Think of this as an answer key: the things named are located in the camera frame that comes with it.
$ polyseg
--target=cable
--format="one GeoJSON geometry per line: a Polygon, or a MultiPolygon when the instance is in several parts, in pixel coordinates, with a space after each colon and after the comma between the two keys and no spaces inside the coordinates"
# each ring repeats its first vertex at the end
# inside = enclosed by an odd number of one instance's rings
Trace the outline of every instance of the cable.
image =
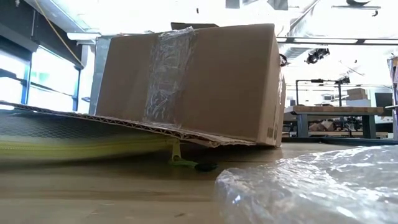
{"type": "Polygon", "coordinates": [[[361,75],[361,76],[363,76],[363,77],[365,76],[364,74],[357,72],[355,69],[352,69],[352,68],[350,68],[349,66],[345,65],[341,60],[339,61],[339,63],[342,64],[344,67],[348,68],[349,70],[351,70],[352,72],[355,72],[355,73],[357,73],[358,75],[361,75]]]}
{"type": "Polygon", "coordinates": [[[81,60],[73,53],[73,51],[70,49],[70,47],[67,45],[67,43],[65,43],[65,41],[62,39],[61,35],[57,32],[57,30],[54,28],[54,26],[52,25],[51,21],[47,18],[47,16],[45,15],[43,9],[41,8],[39,2],[37,2],[37,0],[35,0],[37,7],[40,9],[40,12],[42,13],[42,15],[44,16],[45,20],[48,22],[48,24],[50,25],[50,27],[52,28],[52,30],[55,32],[55,34],[58,36],[58,38],[62,41],[62,43],[64,44],[64,46],[69,50],[69,52],[73,55],[73,57],[80,63],[80,65],[82,67],[84,67],[83,63],[81,62],[81,60]]]}

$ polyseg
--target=packing tape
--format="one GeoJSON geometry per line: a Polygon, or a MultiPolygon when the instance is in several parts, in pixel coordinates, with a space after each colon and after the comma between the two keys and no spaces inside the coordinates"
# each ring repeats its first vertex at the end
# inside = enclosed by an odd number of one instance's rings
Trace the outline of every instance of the packing tape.
{"type": "Polygon", "coordinates": [[[183,88],[183,77],[193,52],[195,31],[164,32],[151,52],[149,88],[144,121],[180,128],[175,119],[175,104],[183,88]]]}

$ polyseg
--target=corrugated cardboard edge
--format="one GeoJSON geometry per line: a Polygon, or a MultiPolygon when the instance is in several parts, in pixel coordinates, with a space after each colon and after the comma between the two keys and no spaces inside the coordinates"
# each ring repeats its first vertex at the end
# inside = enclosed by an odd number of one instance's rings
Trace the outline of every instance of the corrugated cardboard edge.
{"type": "Polygon", "coordinates": [[[127,128],[134,128],[134,129],[138,129],[138,130],[142,130],[142,131],[149,131],[149,132],[156,133],[156,134],[163,134],[166,136],[171,136],[171,137],[177,138],[182,141],[189,141],[189,142],[201,144],[201,145],[207,146],[207,147],[217,147],[217,146],[226,146],[226,145],[251,146],[251,145],[256,144],[254,142],[233,139],[233,138],[227,138],[227,137],[223,137],[223,136],[215,136],[215,135],[211,135],[211,134],[196,133],[193,131],[186,131],[186,130],[180,130],[180,129],[163,128],[163,127],[152,126],[149,124],[143,124],[143,123],[139,123],[139,122],[135,122],[135,121],[126,121],[126,120],[121,120],[121,119],[116,119],[116,118],[93,116],[93,115],[81,114],[81,113],[76,113],[76,112],[54,111],[54,110],[50,110],[50,109],[39,108],[36,106],[28,106],[28,105],[21,105],[21,104],[17,104],[17,103],[9,103],[6,101],[0,101],[0,105],[13,106],[17,109],[31,110],[31,111],[36,111],[38,113],[53,114],[53,115],[65,116],[65,117],[69,117],[69,118],[84,119],[84,120],[88,120],[88,121],[96,121],[96,122],[101,122],[101,123],[106,123],[106,124],[120,125],[120,126],[124,126],[127,128]]]}

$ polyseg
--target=ceiling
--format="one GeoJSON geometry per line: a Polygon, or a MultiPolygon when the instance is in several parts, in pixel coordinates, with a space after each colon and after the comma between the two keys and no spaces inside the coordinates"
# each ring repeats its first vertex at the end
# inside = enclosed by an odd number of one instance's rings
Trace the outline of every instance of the ceiling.
{"type": "MultiPolygon", "coordinates": [[[[35,1],[26,0],[37,9],[35,1]]],[[[266,0],[256,1],[241,9],[225,9],[225,1],[38,0],[48,17],[66,32],[102,34],[140,33],[146,30],[160,32],[170,30],[170,22],[212,22],[220,25],[275,22],[284,26],[314,2],[289,0],[288,11],[275,11],[266,0]],[[59,21],[65,16],[74,24],[59,21]]]]}
{"type": "MultiPolygon", "coordinates": [[[[36,0],[25,1],[38,9],[36,0]]],[[[170,30],[170,22],[210,22],[219,26],[273,22],[279,36],[398,37],[398,31],[387,25],[394,21],[394,10],[398,9],[396,0],[372,0],[361,9],[348,7],[346,0],[289,0],[288,11],[273,10],[267,0],[258,0],[241,9],[225,9],[225,1],[38,0],[50,20],[66,32],[77,34],[160,32],[170,30]]],[[[286,54],[290,62],[285,69],[288,82],[303,77],[336,79],[349,75],[358,83],[383,84],[389,82],[386,57],[397,50],[395,47],[332,46],[330,56],[315,65],[307,65],[304,60],[313,48],[280,46],[280,52],[286,54]]]]}

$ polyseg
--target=metal pole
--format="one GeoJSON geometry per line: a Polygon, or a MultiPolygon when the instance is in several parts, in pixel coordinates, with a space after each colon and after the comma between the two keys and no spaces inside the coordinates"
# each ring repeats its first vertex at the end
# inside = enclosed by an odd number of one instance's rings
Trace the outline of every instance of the metal pole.
{"type": "Polygon", "coordinates": [[[72,110],[73,111],[77,111],[78,107],[79,107],[79,88],[80,88],[80,75],[81,75],[81,69],[78,68],[77,66],[75,66],[75,69],[78,72],[78,76],[77,76],[77,80],[75,82],[75,92],[73,94],[73,107],[72,110]]]}
{"type": "Polygon", "coordinates": [[[299,81],[296,80],[296,106],[299,105],[299,81]]]}
{"type": "Polygon", "coordinates": [[[338,82],[338,106],[343,106],[341,102],[341,83],[338,82]]]}

